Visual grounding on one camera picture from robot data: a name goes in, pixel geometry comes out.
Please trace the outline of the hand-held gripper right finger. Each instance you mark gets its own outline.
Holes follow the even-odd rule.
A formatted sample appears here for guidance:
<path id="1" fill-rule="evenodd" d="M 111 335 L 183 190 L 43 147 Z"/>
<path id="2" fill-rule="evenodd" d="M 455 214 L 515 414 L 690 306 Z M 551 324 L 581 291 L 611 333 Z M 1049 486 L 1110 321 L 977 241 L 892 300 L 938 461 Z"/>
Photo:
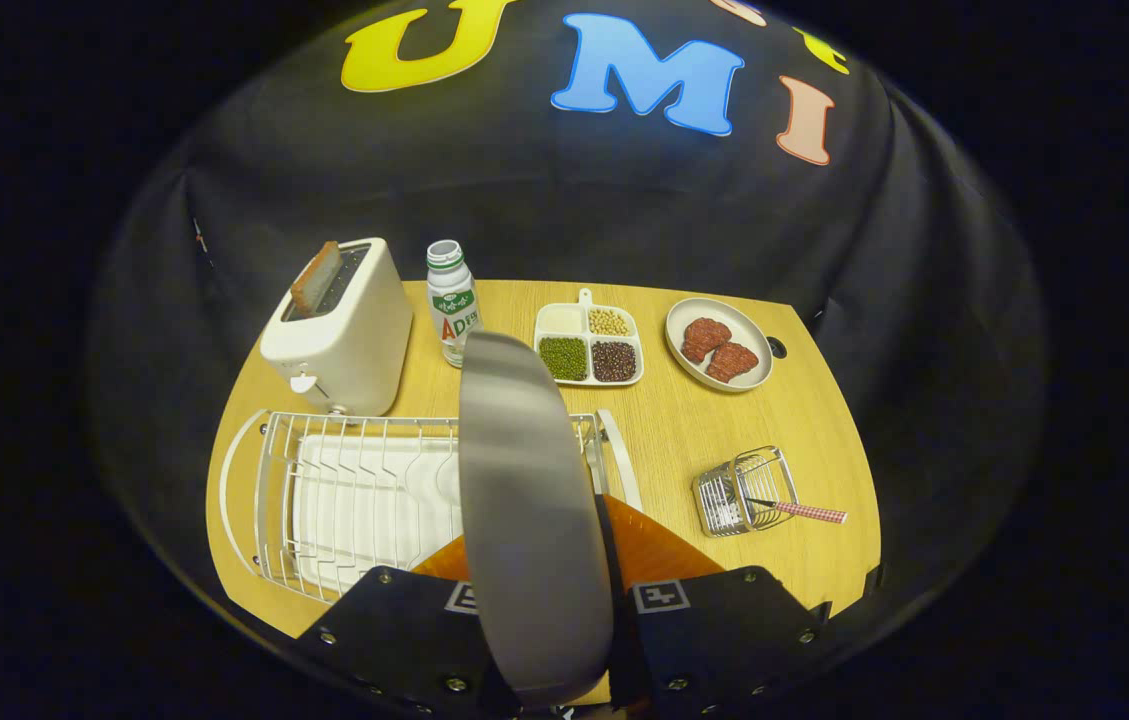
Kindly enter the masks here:
<path id="1" fill-rule="evenodd" d="M 830 648 L 765 568 L 725 569 L 618 498 L 597 497 L 616 578 L 611 701 L 629 715 L 778 715 Z"/>

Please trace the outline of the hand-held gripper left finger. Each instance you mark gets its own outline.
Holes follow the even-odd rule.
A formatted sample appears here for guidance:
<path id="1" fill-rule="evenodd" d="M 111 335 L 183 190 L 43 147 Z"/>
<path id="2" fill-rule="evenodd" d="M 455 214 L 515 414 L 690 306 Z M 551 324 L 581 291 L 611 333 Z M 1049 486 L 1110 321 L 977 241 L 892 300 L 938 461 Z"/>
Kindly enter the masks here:
<path id="1" fill-rule="evenodd" d="M 296 651 L 409 719 L 523 719 L 485 642 L 465 539 L 410 571 L 373 567 L 296 639 Z"/>

